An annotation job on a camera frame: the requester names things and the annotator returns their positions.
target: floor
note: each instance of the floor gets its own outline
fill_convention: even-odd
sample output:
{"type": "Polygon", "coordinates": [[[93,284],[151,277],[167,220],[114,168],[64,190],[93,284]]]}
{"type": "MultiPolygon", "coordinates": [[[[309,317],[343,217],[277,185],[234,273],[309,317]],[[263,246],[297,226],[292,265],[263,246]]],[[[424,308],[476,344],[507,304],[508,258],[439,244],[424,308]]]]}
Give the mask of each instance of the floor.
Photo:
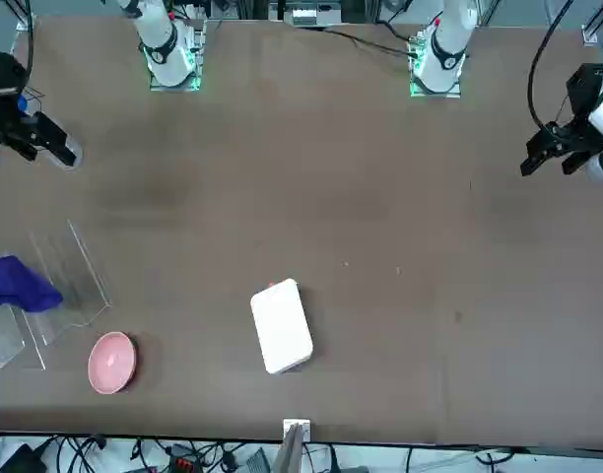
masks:
{"type": "MultiPolygon", "coordinates": [[[[117,3],[108,0],[106,5],[101,0],[41,0],[35,1],[34,12],[38,15],[118,15],[120,13],[117,3]]],[[[399,17],[398,23],[421,23],[426,18],[434,15],[441,0],[425,2],[416,0],[413,8],[407,15],[399,17]]],[[[546,3],[538,0],[502,0],[502,3],[493,16],[493,26],[504,27],[541,27],[548,24],[548,18],[553,18],[563,0],[547,0],[546,3]]],[[[600,0],[579,0],[573,6],[568,16],[563,21],[565,28],[579,28],[586,18],[592,13],[600,0]]],[[[389,16],[383,12],[383,18],[389,16]]],[[[8,51],[15,37],[16,18],[0,3],[0,50],[8,51]]],[[[41,438],[4,438],[0,439],[0,466],[17,449],[27,442],[30,446],[41,444],[41,438]]],[[[262,446],[269,460],[272,462],[277,454],[277,446],[272,444],[250,444],[239,449],[237,460],[239,464],[248,458],[257,448],[262,446]]],[[[132,439],[112,440],[107,448],[100,453],[92,453],[89,460],[96,465],[98,471],[126,472],[142,467],[140,459],[130,460],[133,447],[132,439]]],[[[55,444],[45,453],[44,461],[49,465],[50,472],[57,471],[55,467],[55,444]]],[[[325,445],[312,444],[309,446],[312,463],[304,457],[302,463],[303,473],[323,472],[330,467],[329,450],[325,445]]],[[[342,468],[366,466],[374,472],[402,472],[405,471],[406,459],[409,448],[401,447],[372,447],[372,446],[336,446],[337,457],[342,468]]],[[[145,442],[144,454],[147,464],[165,466],[168,462],[166,454],[152,441],[145,442]]],[[[581,451],[574,452],[575,456],[584,456],[581,451]]],[[[65,445],[62,451],[62,465],[67,468],[73,456],[73,450],[65,445]]],[[[430,448],[415,449],[411,459],[411,472],[424,472],[429,470],[446,472],[487,472],[491,471],[478,463],[474,455],[461,451],[435,450],[430,448]]],[[[603,472],[603,459],[573,458],[562,456],[544,456],[517,454],[509,462],[497,467],[501,473],[513,472],[577,472],[588,473],[603,472]]]]}
{"type": "MultiPolygon", "coordinates": [[[[10,437],[0,439],[0,467],[15,450],[23,443],[36,448],[41,445],[46,438],[20,438],[10,437]]],[[[48,467],[48,472],[57,472],[56,454],[58,451],[58,442],[53,442],[45,451],[42,457],[43,463],[48,467]]],[[[133,451],[133,439],[112,439],[108,442],[103,451],[94,449],[86,456],[86,459],[96,471],[121,473],[139,471],[143,467],[142,460],[138,456],[131,460],[133,451]]],[[[174,441],[163,442],[164,446],[171,446],[174,441]]],[[[204,442],[196,442],[197,448],[208,445],[204,442]]],[[[226,450],[238,446],[237,443],[228,443],[226,450]]],[[[234,454],[237,464],[240,465],[238,473],[256,473],[249,471],[244,466],[246,460],[258,449],[263,448],[265,455],[271,465],[278,452],[278,445],[250,443],[241,446],[234,454]]],[[[157,467],[162,471],[168,465],[167,455],[151,440],[145,440],[142,451],[147,466],[157,467]]],[[[380,446],[345,446],[335,445],[335,452],[339,467],[341,469],[366,467],[367,471],[372,473],[401,473],[406,470],[407,455],[409,448],[402,447],[380,447],[380,446]]],[[[329,449],[324,444],[309,443],[308,453],[311,462],[308,461],[308,454],[305,454],[301,462],[301,473],[322,473],[330,468],[329,449]]],[[[486,459],[487,454],[482,453],[481,457],[486,459]]],[[[67,471],[74,456],[74,450],[67,443],[60,455],[60,469],[67,471]]],[[[493,458],[503,458],[504,454],[492,453],[493,458]]],[[[77,461],[73,471],[78,471],[80,462],[77,461]]],[[[358,468],[359,473],[365,473],[366,470],[358,468]]],[[[490,467],[481,465],[473,452],[461,450],[443,451],[426,448],[415,448],[412,453],[409,473],[424,471],[439,471],[447,473],[469,473],[469,472],[489,472],[493,471],[490,467]]],[[[499,473],[576,473],[584,471],[586,473],[603,473],[603,459],[588,458],[570,458],[561,456],[516,454],[510,461],[498,465],[495,469],[499,473]]],[[[212,473],[222,473],[220,468],[216,468],[212,473]]]]}

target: transparent acrylic box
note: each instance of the transparent acrylic box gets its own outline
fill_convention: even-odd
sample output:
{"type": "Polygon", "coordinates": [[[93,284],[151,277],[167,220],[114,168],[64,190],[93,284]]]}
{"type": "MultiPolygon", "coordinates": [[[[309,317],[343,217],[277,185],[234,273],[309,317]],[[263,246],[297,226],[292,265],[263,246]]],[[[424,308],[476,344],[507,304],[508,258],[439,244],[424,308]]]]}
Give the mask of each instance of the transparent acrylic box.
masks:
{"type": "Polygon", "coordinates": [[[48,346],[70,327],[89,325],[110,307],[104,283],[96,271],[79,230],[70,222],[46,236],[31,233],[15,254],[62,295],[63,303],[40,313],[0,305],[0,370],[15,360],[28,369],[45,369],[41,346],[48,346]]]}

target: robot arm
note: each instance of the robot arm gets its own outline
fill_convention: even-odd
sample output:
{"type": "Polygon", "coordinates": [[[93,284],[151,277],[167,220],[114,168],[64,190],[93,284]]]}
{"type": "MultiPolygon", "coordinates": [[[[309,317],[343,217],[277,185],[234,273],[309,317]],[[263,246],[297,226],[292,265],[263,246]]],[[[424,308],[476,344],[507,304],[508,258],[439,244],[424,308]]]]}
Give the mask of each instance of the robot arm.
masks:
{"type": "Polygon", "coordinates": [[[163,0],[116,1],[133,20],[155,78],[166,87],[181,84],[196,68],[190,55],[194,28],[182,20],[171,21],[163,0]]]}
{"type": "Polygon", "coordinates": [[[603,64],[582,64],[567,81],[567,91],[573,119],[562,126],[551,121],[527,142],[522,175],[566,156],[564,174],[587,166],[595,177],[603,177],[603,64]]]}
{"type": "Polygon", "coordinates": [[[444,1],[438,19],[424,31],[424,55],[413,72],[414,81],[424,91],[445,94],[455,86],[478,17],[474,0],[444,1]]]}
{"type": "Polygon", "coordinates": [[[28,161],[44,148],[62,168],[75,168],[82,151],[71,137],[44,113],[24,111],[21,92],[26,78],[26,69],[17,60],[0,52],[0,143],[28,161]]]}

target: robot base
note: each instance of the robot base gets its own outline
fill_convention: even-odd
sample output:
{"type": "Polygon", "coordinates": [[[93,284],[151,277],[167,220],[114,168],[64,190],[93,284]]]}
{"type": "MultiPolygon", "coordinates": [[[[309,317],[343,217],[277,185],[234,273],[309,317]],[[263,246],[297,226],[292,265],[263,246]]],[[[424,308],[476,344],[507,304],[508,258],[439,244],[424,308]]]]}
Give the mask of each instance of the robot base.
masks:
{"type": "MultiPolygon", "coordinates": [[[[425,32],[418,32],[416,36],[410,36],[411,41],[407,42],[407,50],[409,52],[413,52],[418,55],[418,57],[423,57],[426,50],[425,44],[425,32]]],[[[431,92],[424,87],[422,87],[415,79],[414,71],[420,67],[420,60],[409,58],[409,94],[411,97],[447,97],[452,99],[459,99],[461,97],[461,89],[459,87],[459,83],[457,82],[452,89],[448,92],[444,92],[442,94],[431,92]]]]}
{"type": "Polygon", "coordinates": [[[203,20],[203,27],[194,27],[193,47],[186,52],[189,62],[196,64],[194,72],[190,73],[185,80],[176,86],[167,87],[160,84],[153,73],[149,71],[150,88],[155,92],[198,92],[201,89],[203,80],[203,54],[205,53],[205,33],[207,30],[207,20],[203,20]]]}

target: metal bracket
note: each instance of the metal bracket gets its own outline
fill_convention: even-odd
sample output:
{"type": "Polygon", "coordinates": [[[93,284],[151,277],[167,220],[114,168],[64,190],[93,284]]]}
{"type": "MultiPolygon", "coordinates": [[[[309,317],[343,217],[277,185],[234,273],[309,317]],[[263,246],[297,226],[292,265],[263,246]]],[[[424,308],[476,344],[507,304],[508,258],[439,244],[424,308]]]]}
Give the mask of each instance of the metal bracket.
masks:
{"type": "Polygon", "coordinates": [[[584,46],[596,46],[599,43],[597,32],[588,35],[586,32],[586,25],[581,26],[581,38],[584,42],[584,46]]]}
{"type": "Polygon", "coordinates": [[[282,421],[282,429],[283,439],[286,437],[286,434],[291,429],[291,427],[299,425],[301,426],[301,431],[303,433],[302,441],[304,443],[308,443],[310,441],[310,420],[309,419],[284,419],[282,421]]]}

